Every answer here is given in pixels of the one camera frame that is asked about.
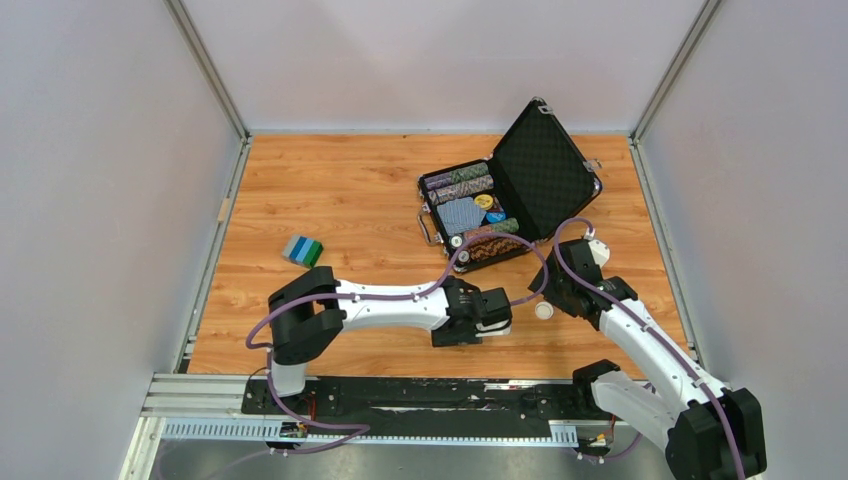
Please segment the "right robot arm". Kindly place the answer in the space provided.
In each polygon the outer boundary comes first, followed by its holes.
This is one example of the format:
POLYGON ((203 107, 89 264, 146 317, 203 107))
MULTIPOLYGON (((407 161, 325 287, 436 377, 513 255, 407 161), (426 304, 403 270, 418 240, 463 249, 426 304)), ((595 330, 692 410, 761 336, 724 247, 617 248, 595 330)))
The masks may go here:
POLYGON ((623 419, 663 451, 677 479, 747 479, 763 473, 768 460, 759 400, 708 373, 663 331, 622 278, 604 277, 607 253, 598 240, 563 242, 530 287, 613 341, 652 386, 638 386, 603 359, 574 371, 575 411, 589 418, 604 411, 623 419))

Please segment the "black poker chip case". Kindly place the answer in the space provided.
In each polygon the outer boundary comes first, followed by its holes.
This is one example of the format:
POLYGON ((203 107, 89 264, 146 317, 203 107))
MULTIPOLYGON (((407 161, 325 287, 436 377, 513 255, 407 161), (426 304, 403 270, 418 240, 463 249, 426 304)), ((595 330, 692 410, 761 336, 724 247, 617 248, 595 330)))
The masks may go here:
MULTIPOLYGON (((425 188, 424 181, 427 177, 476 163, 487 164, 494 187, 466 197, 492 195, 495 204, 488 211, 505 212, 520 225, 516 233, 492 232, 486 237, 510 238, 522 245, 550 239, 563 221, 577 216, 603 190, 595 167, 580 152, 552 108, 543 98, 534 97, 488 156, 428 172, 418 178, 422 210, 430 216, 436 229, 425 238, 431 245, 442 245, 447 256, 454 255, 457 248, 448 244, 451 236, 446 234, 436 213, 438 205, 428 198, 431 190, 425 188)), ((462 265, 456 261, 454 269, 458 273, 478 270, 514 258, 526 250, 524 247, 479 263, 462 265)))

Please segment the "red green chip row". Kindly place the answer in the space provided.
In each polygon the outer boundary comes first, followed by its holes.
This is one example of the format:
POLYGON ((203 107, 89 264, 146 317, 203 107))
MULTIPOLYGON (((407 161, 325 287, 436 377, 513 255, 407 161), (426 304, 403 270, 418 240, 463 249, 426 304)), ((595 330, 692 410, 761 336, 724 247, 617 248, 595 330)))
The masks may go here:
POLYGON ((492 232, 513 234, 519 230, 519 227, 520 225, 517 219, 507 218, 496 223, 490 223, 472 230, 462 232, 457 235, 453 235, 450 237, 448 244, 454 248, 458 248, 463 244, 467 244, 469 247, 471 247, 473 245, 490 240, 490 237, 486 237, 486 234, 492 232))

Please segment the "purple brown chip row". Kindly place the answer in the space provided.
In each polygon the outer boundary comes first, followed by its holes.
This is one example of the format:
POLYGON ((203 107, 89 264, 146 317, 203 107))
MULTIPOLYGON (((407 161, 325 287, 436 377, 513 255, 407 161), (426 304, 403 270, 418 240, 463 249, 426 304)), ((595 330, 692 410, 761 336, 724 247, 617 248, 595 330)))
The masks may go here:
POLYGON ((451 200, 470 196, 494 187, 494 179, 491 175, 484 175, 470 180, 462 181, 453 185, 437 188, 428 192, 428 198, 434 205, 440 205, 451 200))

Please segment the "blue dealer chip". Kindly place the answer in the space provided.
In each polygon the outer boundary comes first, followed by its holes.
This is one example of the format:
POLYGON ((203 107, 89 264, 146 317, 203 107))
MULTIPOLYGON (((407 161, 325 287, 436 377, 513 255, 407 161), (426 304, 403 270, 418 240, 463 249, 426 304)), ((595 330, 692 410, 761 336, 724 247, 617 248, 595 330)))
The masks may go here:
POLYGON ((485 220, 489 224, 499 223, 508 218, 507 214, 502 211, 488 211, 485 215, 485 220))

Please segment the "blue playing card deck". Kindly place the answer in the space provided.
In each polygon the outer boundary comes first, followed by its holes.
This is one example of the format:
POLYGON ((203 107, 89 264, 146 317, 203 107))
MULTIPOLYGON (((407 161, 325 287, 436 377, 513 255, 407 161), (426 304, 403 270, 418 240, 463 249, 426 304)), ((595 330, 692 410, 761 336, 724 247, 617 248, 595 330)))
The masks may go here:
POLYGON ((448 236, 480 227, 486 216, 486 210, 472 197, 454 199, 438 205, 436 213, 448 236))

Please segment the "blue green toy block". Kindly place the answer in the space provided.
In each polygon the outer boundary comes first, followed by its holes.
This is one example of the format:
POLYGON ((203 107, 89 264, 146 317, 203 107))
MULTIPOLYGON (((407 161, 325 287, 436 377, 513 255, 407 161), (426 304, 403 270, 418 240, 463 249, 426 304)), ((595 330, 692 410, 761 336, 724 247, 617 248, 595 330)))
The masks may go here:
POLYGON ((316 266, 324 246, 320 241, 293 235, 282 250, 282 258, 293 264, 311 269, 316 266))

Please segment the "brown poker chip row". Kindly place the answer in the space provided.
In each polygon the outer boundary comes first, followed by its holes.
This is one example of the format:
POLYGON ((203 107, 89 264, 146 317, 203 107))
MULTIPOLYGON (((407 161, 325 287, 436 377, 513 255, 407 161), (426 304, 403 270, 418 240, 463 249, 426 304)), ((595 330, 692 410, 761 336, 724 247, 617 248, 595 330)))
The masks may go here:
POLYGON ((484 262, 523 248, 524 246, 514 239, 504 237, 486 238, 476 241, 461 252, 457 262, 462 265, 484 262))

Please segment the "purple green chip row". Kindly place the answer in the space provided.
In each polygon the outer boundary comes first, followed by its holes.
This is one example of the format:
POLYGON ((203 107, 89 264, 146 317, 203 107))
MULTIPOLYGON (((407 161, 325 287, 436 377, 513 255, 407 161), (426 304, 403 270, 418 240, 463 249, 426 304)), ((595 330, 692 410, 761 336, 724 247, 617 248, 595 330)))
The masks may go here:
POLYGON ((473 165, 456 168, 448 172, 436 174, 427 177, 424 181, 427 190, 435 190, 444 188, 450 185, 458 184, 464 181, 473 180, 489 174, 489 169, 486 163, 476 163, 473 165))

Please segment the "yellow dealer chip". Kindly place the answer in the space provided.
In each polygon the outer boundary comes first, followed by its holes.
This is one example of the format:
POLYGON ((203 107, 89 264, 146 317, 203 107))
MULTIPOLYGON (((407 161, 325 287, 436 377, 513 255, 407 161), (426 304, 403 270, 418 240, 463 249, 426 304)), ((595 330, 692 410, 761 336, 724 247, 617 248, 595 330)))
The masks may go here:
POLYGON ((477 195, 477 196, 474 197, 473 201, 478 207, 480 207, 481 209, 483 209, 485 211, 490 210, 495 204, 494 197, 492 195, 489 195, 489 194, 477 195))

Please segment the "white bottle cap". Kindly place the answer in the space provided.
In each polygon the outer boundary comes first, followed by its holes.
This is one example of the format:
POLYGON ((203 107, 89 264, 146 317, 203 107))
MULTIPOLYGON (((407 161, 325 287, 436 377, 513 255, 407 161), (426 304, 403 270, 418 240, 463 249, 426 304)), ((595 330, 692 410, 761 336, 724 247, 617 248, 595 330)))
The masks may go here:
POLYGON ((535 305, 534 313, 540 320, 549 320, 555 314, 555 308, 549 302, 541 301, 535 305))

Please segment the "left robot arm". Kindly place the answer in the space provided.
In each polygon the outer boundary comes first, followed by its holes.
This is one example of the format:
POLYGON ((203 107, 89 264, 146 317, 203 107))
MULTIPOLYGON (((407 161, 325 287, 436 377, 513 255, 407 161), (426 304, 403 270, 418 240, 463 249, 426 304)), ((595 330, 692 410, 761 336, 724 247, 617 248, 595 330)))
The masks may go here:
POLYGON ((511 330, 502 288, 482 290, 452 275, 419 285, 381 286, 337 279, 315 267, 268 297, 272 333, 268 400, 283 413, 306 400, 306 368, 341 333, 416 328, 434 347, 479 344, 511 330))

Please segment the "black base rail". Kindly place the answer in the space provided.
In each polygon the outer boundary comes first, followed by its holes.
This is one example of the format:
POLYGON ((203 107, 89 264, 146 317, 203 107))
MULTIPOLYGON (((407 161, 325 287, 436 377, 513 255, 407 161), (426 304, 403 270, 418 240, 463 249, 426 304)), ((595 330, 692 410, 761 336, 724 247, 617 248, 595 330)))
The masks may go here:
POLYGON ((275 401, 266 373, 248 377, 241 399, 248 416, 308 419, 307 434, 444 439, 542 439, 558 422, 607 433, 618 419, 599 409, 570 381, 510 381, 405 377, 322 376, 302 392, 275 401))

